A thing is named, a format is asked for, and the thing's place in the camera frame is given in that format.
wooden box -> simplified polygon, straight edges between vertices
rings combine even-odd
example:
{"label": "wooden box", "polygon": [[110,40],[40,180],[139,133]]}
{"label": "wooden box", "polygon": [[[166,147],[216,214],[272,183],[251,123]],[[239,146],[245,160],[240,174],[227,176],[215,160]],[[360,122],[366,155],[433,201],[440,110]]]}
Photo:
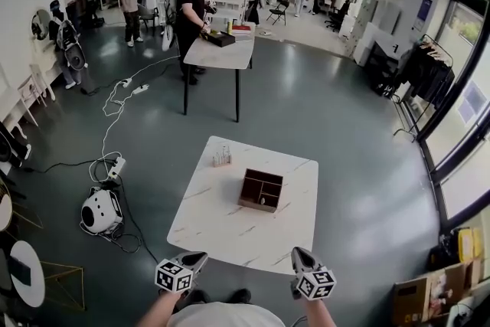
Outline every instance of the wooden box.
{"label": "wooden box", "polygon": [[273,213],[279,205],[283,177],[247,169],[238,204]]}

power outlet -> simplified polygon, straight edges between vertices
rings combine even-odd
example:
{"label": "power outlet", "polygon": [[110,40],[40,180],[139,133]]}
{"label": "power outlet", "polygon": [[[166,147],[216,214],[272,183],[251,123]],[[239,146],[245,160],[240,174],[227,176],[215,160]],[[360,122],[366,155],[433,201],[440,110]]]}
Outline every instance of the power outlet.
{"label": "power outlet", "polygon": [[109,177],[112,180],[116,180],[117,176],[123,170],[123,166],[126,163],[126,160],[123,157],[116,158],[116,164],[109,170]]}

clothing rack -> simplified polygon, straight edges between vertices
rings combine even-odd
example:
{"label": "clothing rack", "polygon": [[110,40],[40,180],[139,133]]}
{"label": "clothing rack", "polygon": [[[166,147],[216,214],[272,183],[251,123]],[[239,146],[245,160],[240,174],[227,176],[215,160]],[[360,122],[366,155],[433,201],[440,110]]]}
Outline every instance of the clothing rack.
{"label": "clothing rack", "polygon": [[447,80],[449,78],[450,71],[452,70],[452,65],[453,65],[452,56],[443,47],[441,47],[437,41],[435,41],[433,38],[431,38],[428,34],[425,34],[424,36],[422,36],[419,47],[422,47],[422,46],[432,47],[434,49],[434,51],[437,52],[436,55],[439,57],[439,59],[437,59],[437,60],[441,60],[444,63],[446,63],[446,65],[448,65],[448,67],[449,67],[449,71],[448,71],[448,74],[446,75],[446,77],[439,82],[439,86],[438,86],[436,92],[433,94],[432,99],[428,102],[427,106],[425,107],[423,112],[418,116],[418,118],[416,120],[413,118],[412,113],[410,112],[410,108],[408,107],[407,102],[406,102],[406,98],[413,91],[413,87],[409,88],[409,90],[403,96],[403,99],[400,98],[400,96],[398,96],[397,94],[393,94],[393,96],[391,97],[391,100],[395,106],[395,110],[397,111],[397,114],[400,117],[400,121],[402,124],[402,127],[397,129],[394,132],[393,136],[395,136],[400,131],[402,131],[402,132],[408,133],[411,136],[413,136],[412,142],[414,142],[416,137],[417,137],[417,133],[418,133],[417,124],[418,124],[418,122],[420,121],[422,116],[425,114],[425,112],[429,109],[429,106],[432,105],[432,103],[433,103],[434,99],[437,97],[438,93],[444,87],[445,83],[447,82]]}

white plug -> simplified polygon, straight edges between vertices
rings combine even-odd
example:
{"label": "white plug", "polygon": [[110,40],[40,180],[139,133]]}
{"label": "white plug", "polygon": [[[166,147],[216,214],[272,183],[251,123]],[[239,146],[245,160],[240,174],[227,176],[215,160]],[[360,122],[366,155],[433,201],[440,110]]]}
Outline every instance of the white plug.
{"label": "white plug", "polygon": [[123,157],[117,157],[116,164],[109,171],[109,177],[112,179],[116,179],[121,170],[123,170],[123,166],[125,163],[126,160]]}
{"label": "white plug", "polygon": [[131,83],[132,79],[131,78],[126,78],[126,79],[123,79],[123,83],[122,83],[122,87],[124,88],[127,88],[129,86],[129,84]]}
{"label": "white plug", "polygon": [[132,91],[132,93],[133,94],[140,94],[144,91],[147,91],[149,87],[150,87],[150,85],[143,85],[143,86],[137,87],[136,89],[134,89]]}

round white table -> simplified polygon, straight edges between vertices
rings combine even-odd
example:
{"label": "round white table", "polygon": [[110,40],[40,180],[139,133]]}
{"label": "round white table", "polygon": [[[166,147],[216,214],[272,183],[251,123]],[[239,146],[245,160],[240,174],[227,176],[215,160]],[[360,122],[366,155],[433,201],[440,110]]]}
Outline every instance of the round white table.
{"label": "round white table", "polygon": [[44,273],[41,262],[34,248],[25,241],[18,241],[10,251],[10,256],[19,260],[31,269],[31,285],[25,285],[14,276],[10,275],[15,290],[21,299],[29,306],[37,308],[41,306],[46,294]]}
{"label": "round white table", "polygon": [[5,194],[0,202],[0,232],[7,229],[12,218],[12,200]]}

